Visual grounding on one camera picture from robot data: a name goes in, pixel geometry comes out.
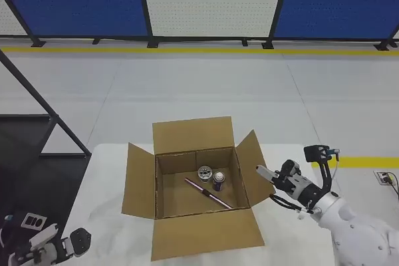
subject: blue partition panel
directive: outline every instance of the blue partition panel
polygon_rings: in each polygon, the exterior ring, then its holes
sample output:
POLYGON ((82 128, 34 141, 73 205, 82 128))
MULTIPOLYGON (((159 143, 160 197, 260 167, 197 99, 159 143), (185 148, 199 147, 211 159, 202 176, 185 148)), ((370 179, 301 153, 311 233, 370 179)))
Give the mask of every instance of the blue partition panel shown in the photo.
POLYGON ((385 39, 399 23, 399 0, 284 0, 277 38, 385 39))
POLYGON ((141 0, 13 0, 34 35, 146 36, 141 0))

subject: metal can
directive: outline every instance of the metal can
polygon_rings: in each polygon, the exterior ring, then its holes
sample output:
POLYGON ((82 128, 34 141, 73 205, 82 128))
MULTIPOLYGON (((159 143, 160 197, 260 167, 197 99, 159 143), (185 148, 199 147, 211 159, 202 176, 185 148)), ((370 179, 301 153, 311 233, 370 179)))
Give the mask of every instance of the metal can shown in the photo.
POLYGON ((213 176, 213 189, 217 192, 221 191, 222 183, 225 181, 225 174, 222 172, 216 172, 213 176))
POLYGON ((208 166, 201 166, 198 169, 198 176, 203 183, 207 183, 213 176, 213 170, 208 166))

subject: white tablecloth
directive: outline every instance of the white tablecloth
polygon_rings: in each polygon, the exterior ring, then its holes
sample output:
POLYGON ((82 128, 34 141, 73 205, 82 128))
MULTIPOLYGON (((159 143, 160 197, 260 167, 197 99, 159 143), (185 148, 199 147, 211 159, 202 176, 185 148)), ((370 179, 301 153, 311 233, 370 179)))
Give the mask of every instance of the white tablecloth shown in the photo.
MULTIPOLYGON (((153 151, 151 144, 138 146, 153 151)), ((310 217, 297 219, 295 211, 270 199, 253 207, 264 247, 151 263, 154 221, 121 214, 127 149, 127 144, 101 144, 94 149, 63 235, 69 236, 73 230, 84 227, 92 234, 91 247, 82 257, 72 258, 64 265, 334 265, 330 232, 310 217)), ((269 169, 280 170, 285 160, 292 159, 300 164, 304 176, 319 183, 301 145, 262 144, 261 149, 269 169)))

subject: floor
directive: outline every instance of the floor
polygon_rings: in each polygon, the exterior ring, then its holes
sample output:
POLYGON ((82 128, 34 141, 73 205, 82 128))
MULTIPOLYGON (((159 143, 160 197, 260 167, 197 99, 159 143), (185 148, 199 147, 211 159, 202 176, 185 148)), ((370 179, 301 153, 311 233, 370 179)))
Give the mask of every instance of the floor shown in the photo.
MULTIPOLYGON (((373 49, 363 44, 323 47, 373 49)), ((262 143, 322 143, 339 148, 341 156, 399 157, 399 57, 7 55, 91 150, 101 143, 151 143, 153 122, 232 116, 236 142, 254 128, 262 143)), ((0 113, 34 112, 42 108, 0 64, 0 113)), ((78 148, 55 129, 45 151, 78 148)), ((396 194, 378 184, 373 170, 339 169, 334 190, 358 212, 399 229, 396 194)), ((389 170, 399 178, 399 169, 389 170)))

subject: box flap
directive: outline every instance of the box flap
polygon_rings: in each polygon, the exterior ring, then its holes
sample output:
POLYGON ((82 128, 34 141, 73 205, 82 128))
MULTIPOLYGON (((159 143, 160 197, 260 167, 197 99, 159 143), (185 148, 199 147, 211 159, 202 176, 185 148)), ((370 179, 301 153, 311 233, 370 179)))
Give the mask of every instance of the box flap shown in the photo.
POLYGON ((151 260, 264 244, 251 209, 173 217, 154 222, 151 260))
POLYGON ((252 207, 268 198, 269 194, 275 193, 272 183, 255 171, 258 164, 266 166, 266 163, 254 130, 236 147, 236 151, 248 201, 252 207))
POLYGON ((128 144, 126 186, 122 201, 122 213, 154 218, 154 166, 154 155, 131 143, 128 144))
POLYGON ((153 123, 152 132, 155 154, 235 146, 230 116, 153 123))

